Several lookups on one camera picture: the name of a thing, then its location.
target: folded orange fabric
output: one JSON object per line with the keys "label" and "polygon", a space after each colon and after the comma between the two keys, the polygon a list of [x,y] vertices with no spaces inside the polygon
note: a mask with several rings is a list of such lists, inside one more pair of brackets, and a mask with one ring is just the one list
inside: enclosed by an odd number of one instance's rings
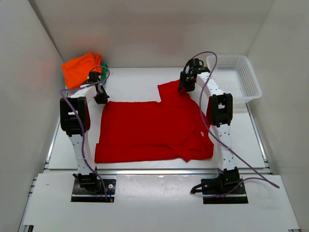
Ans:
{"label": "folded orange fabric", "polygon": [[[101,56],[94,56],[92,52],[61,65],[67,88],[79,88],[81,83],[87,80],[89,71],[98,65],[101,65]],[[95,68],[93,71],[100,73],[101,68]]]}

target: gray wall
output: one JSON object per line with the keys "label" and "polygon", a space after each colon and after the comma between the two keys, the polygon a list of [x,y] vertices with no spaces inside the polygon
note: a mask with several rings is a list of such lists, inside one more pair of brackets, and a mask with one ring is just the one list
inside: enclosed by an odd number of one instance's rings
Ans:
{"label": "gray wall", "polygon": [[0,231],[18,230],[59,117],[62,59],[27,0],[0,0]]}
{"label": "gray wall", "polygon": [[309,1],[275,0],[248,56],[263,92],[251,106],[270,164],[309,231]]}
{"label": "gray wall", "polygon": [[180,67],[203,50],[246,54],[273,0],[30,0],[64,61]]}

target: red fabric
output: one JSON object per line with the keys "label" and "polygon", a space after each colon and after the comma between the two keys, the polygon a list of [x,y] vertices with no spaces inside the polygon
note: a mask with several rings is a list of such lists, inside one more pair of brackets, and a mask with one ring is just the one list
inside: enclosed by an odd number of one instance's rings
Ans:
{"label": "red fabric", "polygon": [[104,106],[96,163],[204,160],[213,143],[190,95],[179,81],[159,85],[161,102],[113,102]]}

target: white basket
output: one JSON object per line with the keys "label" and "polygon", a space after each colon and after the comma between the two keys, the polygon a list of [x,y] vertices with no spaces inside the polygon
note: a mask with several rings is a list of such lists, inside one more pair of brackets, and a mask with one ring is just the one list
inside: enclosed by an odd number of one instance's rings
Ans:
{"label": "white basket", "polygon": [[[210,70],[214,63],[215,56],[208,56],[207,66]],[[224,92],[233,95],[234,104],[247,103],[262,96],[252,66],[245,56],[218,55],[217,67],[212,78]]]}

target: purple cable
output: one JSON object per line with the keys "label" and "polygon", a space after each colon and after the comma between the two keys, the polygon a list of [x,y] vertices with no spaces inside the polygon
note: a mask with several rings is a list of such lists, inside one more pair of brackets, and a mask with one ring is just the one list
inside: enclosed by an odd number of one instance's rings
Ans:
{"label": "purple cable", "polygon": [[268,182],[269,184],[271,184],[272,186],[276,187],[276,188],[280,188],[278,185],[276,185],[275,183],[271,182],[270,180],[266,179],[262,174],[260,174],[254,167],[252,167],[249,163],[247,163],[243,158],[241,158],[239,155],[237,155],[231,148],[229,148],[225,143],[221,142],[220,139],[218,139],[209,129],[209,127],[207,126],[207,123],[204,119],[204,116],[203,116],[203,111],[202,111],[202,96],[203,96],[203,92],[204,92],[204,89],[205,87],[207,86],[207,83],[209,82],[210,78],[211,78],[211,75],[213,73],[213,71],[215,70],[216,66],[217,66],[217,62],[218,62],[218,56],[217,54],[215,54],[214,52],[210,52],[210,51],[206,51],[206,52],[200,52],[198,54],[196,54],[195,56],[193,56],[191,59],[201,55],[201,54],[204,54],[204,53],[211,53],[213,54],[215,57],[216,57],[216,61],[215,61],[215,64],[211,70],[211,72],[209,73],[209,76],[205,82],[205,84],[203,85],[202,87],[202,91],[201,91],[201,94],[199,96],[199,111],[200,111],[200,114],[201,114],[201,117],[202,117],[202,121],[206,127],[206,129],[208,130],[209,134],[211,134],[211,136],[218,142],[220,143],[222,146],[224,146],[225,148],[227,148],[234,156],[236,156],[238,159],[240,159],[244,164],[246,164],[251,170],[253,170],[256,174],[258,174],[261,178],[257,178],[257,177],[249,177],[249,178],[246,178],[242,181],[240,181],[238,183],[237,186],[235,186],[231,191],[229,191],[228,193],[225,193],[225,194],[219,194],[219,195],[215,195],[215,196],[210,196],[209,198],[214,198],[214,197],[224,197],[226,196],[227,194],[231,193],[232,191],[234,191],[235,189],[237,189],[245,180],[250,180],[250,179],[258,179],[258,180],[263,180],[263,181],[266,181]]}
{"label": "purple cable", "polygon": [[66,101],[66,103],[67,103],[68,106],[71,108],[71,110],[74,112],[74,114],[75,114],[75,116],[76,116],[76,118],[77,118],[77,120],[78,120],[78,122],[79,122],[79,125],[81,126],[81,129],[82,129],[82,138],[83,138],[83,140],[82,140],[82,156],[83,156],[83,159],[84,159],[85,164],[87,165],[87,167],[100,179],[100,181],[101,181],[101,183],[102,183],[102,186],[103,186],[103,188],[104,188],[105,201],[107,202],[107,188],[105,187],[104,181],[103,181],[102,177],[89,165],[89,163],[88,163],[88,161],[86,160],[86,157],[85,157],[85,153],[84,153],[85,130],[84,130],[84,127],[83,127],[82,120],[81,120],[81,118],[79,117],[79,115],[78,115],[78,113],[76,112],[76,110],[74,109],[74,107],[72,106],[72,104],[71,104],[71,103],[69,102],[69,100],[67,99],[67,97],[64,96],[64,94],[63,94],[64,91],[76,92],[76,91],[78,91],[78,90],[81,90],[81,89],[84,89],[84,88],[88,88],[88,87],[90,87],[90,86],[98,85],[98,84],[101,84],[101,83],[105,82],[105,81],[109,78],[109,76],[110,76],[110,74],[111,74],[111,71],[110,71],[107,67],[98,65],[98,66],[93,67],[89,72],[91,72],[91,71],[94,70],[95,68],[99,68],[99,67],[105,68],[105,69],[107,69],[107,71],[108,71],[108,73],[107,73],[106,78],[104,79],[104,81],[95,82],[95,83],[89,84],[89,85],[87,85],[87,86],[85,86],[85,87],[81,87],[81,88],[73,88],[73,89],[67,89],[67,88],[65,88],[65,89],[60,90],[60,95],[61,95],[62,98]]}

